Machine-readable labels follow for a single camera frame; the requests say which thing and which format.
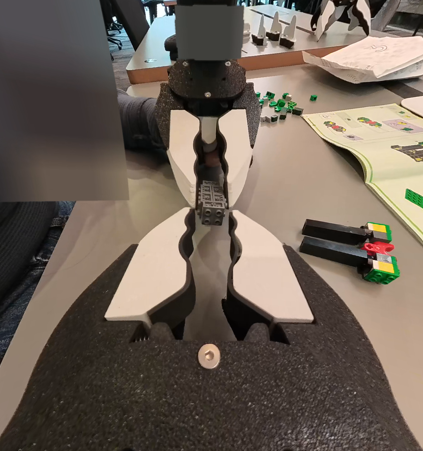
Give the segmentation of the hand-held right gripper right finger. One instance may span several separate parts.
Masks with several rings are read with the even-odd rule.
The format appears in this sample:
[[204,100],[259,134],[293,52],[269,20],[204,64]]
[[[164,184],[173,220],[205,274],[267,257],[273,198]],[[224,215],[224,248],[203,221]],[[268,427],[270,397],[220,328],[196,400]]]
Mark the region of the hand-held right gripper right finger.
[[231,265],[223,312],[237,340],[256,323],[274,334],[277,324],[310,324],[312,310],[284,245],[242,212],[229,215]]

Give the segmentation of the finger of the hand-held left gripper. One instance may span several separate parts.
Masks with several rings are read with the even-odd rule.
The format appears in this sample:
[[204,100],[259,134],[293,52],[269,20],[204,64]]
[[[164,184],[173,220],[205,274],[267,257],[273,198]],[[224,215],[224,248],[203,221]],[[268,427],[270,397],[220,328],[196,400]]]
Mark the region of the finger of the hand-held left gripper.
[[170,165],[180,192],[192,208],[196,208],[197,155],[194,142],[200,131],[200,121],[186,110],[170,111],[169,148]]
[[227,175],[219,175],[219,182],[227,182],[227,203],[233,208],[246,183],[252,158],[246,110],[237,109],[227,112],[218,119],[218,129],[225,139],[224,159],[227,163]]

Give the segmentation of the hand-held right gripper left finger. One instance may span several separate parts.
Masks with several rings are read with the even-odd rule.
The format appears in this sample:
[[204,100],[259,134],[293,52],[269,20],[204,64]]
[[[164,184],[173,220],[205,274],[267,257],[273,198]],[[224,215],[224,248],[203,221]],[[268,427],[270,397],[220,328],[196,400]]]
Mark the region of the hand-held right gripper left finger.
[[105,313],[108,321],[141,321],[146,330],[167,324],[182,340],[196,302],[189,257],[195,210],[185,207],[152,229],[135,253]]

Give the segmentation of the grey brick assembly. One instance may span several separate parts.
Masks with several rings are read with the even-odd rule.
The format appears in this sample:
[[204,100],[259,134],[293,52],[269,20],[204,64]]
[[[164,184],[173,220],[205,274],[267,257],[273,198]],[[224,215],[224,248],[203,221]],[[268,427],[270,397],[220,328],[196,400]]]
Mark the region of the grey brick assembly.
[[223,187],[215,181],[203,180],[198,194],[197,213],[206,226],[221,226],[228,204]]

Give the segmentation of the person's left forearm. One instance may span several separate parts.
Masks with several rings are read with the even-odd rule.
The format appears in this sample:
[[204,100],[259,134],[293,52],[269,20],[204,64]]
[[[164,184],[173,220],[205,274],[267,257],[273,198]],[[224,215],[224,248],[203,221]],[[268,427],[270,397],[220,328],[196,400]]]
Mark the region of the person's left forearm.
[[157,99],[132,97],[122,89],[117,89],[117,99],[125,149],[165,150],[155,118]]

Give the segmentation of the pile of green bricks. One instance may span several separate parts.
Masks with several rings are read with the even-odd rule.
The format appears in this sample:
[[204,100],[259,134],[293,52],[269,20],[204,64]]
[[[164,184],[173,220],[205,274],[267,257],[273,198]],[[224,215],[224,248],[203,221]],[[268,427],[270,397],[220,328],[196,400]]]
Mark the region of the pile of green bricks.
[[293,102],[289,93],[283,93],[276,98],[275,94],[270,91],[265,94],[256,92],[256,97],[261,108],[261,124],[274,124],[285,121],[288,116],[302,116],[303,114],[303,109]]

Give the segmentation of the black pillar brick assembly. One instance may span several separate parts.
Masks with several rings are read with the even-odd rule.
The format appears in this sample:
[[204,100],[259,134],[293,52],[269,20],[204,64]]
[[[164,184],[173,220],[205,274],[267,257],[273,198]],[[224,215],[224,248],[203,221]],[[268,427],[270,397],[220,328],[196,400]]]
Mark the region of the black pillar brick assembly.
[[388,285],[400,276],[397,259],[390,254],[395,246],[387,224],[351,227],[306,219],[302,235],[300,252],[355,267],[366,281]]

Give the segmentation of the white wedge on black base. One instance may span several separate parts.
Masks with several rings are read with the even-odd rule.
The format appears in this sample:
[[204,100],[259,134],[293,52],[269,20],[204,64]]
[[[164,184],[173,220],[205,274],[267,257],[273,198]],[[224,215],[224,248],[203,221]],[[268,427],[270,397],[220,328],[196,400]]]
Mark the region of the white wedge on black base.
[[264,15],[261,15],[258,31],[255,34],[252,34],[252,42],[259,47],[267,45],[264,17]]
[[297,27],[297,15],[294,15],[289,25],[285,26],[279,38],[279,45],[291,49],[295,42],[295,31]]
[[282,25],[279,22],[279,14],[275,12],[272,19],[271,29],[266,31],[266,37],[268,40],[278,42],[282,34]]

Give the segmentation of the black office chair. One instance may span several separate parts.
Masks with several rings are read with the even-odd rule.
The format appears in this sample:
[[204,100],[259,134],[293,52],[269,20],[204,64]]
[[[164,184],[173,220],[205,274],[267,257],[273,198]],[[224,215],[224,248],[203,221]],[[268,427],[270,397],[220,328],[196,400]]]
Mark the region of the black office chair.
[[113,15],[123,25],[136,51],[149,30],[144,5],[140,0],[111,0]]

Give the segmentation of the black white gripper part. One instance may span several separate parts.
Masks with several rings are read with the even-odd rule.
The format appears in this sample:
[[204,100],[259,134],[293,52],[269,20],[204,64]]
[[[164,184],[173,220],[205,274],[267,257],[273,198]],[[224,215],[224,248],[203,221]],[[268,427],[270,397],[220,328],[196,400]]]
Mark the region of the black white gripper part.
[[324,0],[320,8],[313,14],[310,27],[315,32],[317,41],[324,32],[335,23],[342,14],[348,14],[350,23],[348,30],[351,31],[361,26],[366,36],[371,32],[371,10],[366,0]]

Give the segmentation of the person's jeans legs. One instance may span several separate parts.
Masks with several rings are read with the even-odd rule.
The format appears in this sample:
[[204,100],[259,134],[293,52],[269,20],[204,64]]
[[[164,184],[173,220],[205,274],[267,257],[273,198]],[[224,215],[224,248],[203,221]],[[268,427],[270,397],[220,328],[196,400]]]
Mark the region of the person's jeans legs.
[[29,261],[23,278],[0,304],[0,364],[23,318],[62,231],[72,213],[75,201],[60,201],[58,211],[38,250]]

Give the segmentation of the person's dark sweater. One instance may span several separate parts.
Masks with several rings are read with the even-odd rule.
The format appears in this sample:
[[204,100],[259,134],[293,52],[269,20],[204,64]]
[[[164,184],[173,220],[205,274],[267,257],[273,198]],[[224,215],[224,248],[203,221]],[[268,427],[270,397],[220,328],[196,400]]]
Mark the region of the person's dark sweater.
[[0,202],[0,303],[26,272],[58,213],[58,202]]

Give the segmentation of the green brick instruction booklet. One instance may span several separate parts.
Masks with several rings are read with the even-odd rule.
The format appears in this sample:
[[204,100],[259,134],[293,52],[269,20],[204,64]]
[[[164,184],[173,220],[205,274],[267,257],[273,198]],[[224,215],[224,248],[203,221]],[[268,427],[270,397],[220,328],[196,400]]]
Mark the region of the green brick instruction booklet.
[[367,187],[423,245],[423,118],[398,104],[303,118],[321,138],[358,159]]

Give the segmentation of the white paper bag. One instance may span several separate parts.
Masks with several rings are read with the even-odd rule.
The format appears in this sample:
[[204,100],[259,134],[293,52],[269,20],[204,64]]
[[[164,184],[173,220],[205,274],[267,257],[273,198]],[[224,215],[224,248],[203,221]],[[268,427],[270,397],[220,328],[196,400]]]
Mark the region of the white paper bag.
[[305,63],[354,84],[423,76],[423,37],[366,37],[325,57],[302,52]]

